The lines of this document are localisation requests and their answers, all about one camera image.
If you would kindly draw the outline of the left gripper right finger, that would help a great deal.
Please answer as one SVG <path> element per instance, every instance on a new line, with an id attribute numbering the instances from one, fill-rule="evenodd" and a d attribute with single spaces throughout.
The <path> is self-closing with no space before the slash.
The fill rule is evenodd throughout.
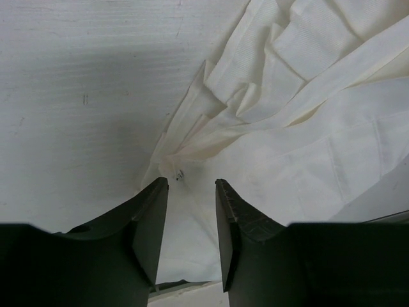
<path id="1" fill-rule="evenodd" d="M 407 306 L 408 212 L 364 223 L 283 226 L 215 183 L 231 306 Z"/>

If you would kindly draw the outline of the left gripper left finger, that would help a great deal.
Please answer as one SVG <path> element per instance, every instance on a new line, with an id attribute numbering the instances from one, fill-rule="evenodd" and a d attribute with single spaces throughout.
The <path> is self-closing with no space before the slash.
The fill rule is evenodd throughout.
<path id="1" fill-rule="evenodd" d="M 1 225 L 2 306 L 146 306 L 167 210 L 160 177 L 67 233 Z"/>

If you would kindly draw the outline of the white skirt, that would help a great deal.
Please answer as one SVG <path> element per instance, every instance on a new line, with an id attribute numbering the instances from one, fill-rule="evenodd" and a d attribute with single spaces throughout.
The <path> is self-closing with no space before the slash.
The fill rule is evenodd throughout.
<path id="1" fill-rule="evenodd" d="M 282 224 L 326 221 L 407 155 L 407 1 L 251 1 L 142 181 L 169 182 L 157 283 L 220 280 L 217 179 Z"/>

